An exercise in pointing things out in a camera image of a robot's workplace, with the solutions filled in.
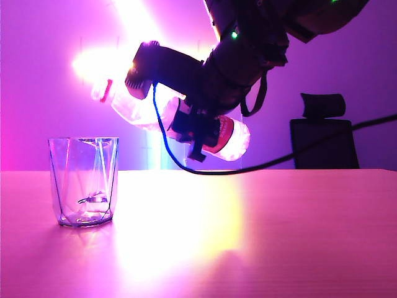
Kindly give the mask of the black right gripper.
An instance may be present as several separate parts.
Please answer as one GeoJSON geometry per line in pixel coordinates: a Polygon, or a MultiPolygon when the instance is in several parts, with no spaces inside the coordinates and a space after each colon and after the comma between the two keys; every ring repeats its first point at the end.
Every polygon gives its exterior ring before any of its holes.
{"type": "Polygon", "coordinates": [[[260,66],[254,55],[220,46],[213,49],[200,69],[195,93],[187,96],[187,102],[196,109],[179,106],[171,124],[176,140],[191,145],[188,158],[203,162],[203,146],[213,148],[220,138],[220,121],[197,109],[216,116],[239,106],[242,115],[250,117],[263,106],[266,92],[267,68],[260,66]],[[260,87],[250,109],[246,96],[257,81],[260,87]]]}

